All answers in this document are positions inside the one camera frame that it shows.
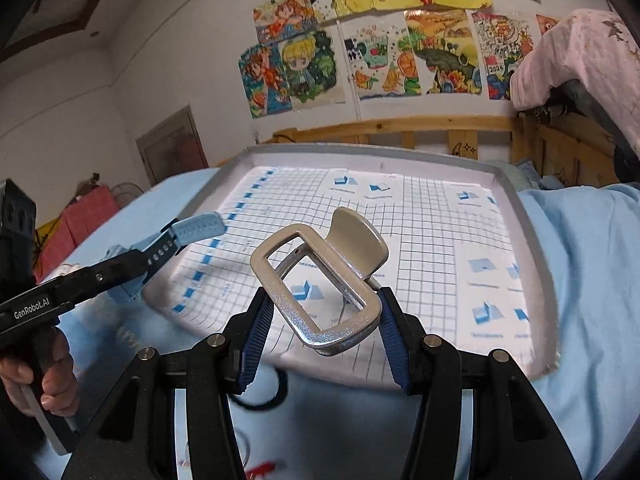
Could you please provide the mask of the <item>person left hand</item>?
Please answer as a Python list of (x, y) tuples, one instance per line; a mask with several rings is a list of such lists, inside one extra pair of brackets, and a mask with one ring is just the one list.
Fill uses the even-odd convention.
[[(79, 405), (78, 381), (74, 374), (74, 360), (63, 332), (52, 328), (47, 355), (43, 361), (42, 406), (55, 416), (70, 417)], [(21, 386), (34, 380), (32, 369), (24, 362), (3, 358), (1, 380), (11, 403), (23, 414), (32, 416), (34, 411), (22, 393)]]

